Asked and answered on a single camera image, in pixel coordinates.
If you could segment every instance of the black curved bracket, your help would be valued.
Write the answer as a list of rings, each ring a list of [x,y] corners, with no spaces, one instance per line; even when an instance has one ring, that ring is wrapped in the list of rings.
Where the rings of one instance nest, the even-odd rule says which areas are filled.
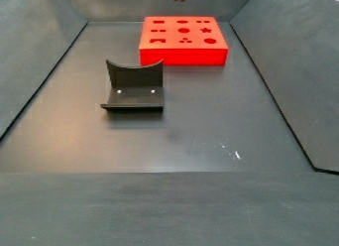
[[[111,94],[100,107],[116,109],[163,109],[163,61],[144,67],[124,67],[106,61]]]

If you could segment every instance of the bin floor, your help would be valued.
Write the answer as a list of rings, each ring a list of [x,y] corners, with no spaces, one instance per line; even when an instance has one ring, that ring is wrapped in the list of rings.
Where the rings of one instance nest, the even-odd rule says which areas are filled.
[[[164,67],[164,111],[107,113],[106,60],[139,65],[140,23],[90,23],[0,146],[0,172],[310,172],[228,23],[226,67]]]

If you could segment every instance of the red block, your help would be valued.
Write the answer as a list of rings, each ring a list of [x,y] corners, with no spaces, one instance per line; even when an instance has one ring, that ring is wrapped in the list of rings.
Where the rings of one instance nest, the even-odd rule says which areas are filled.
[[[140,64],[226,65],[228,44],[214,17],[146,17]]]

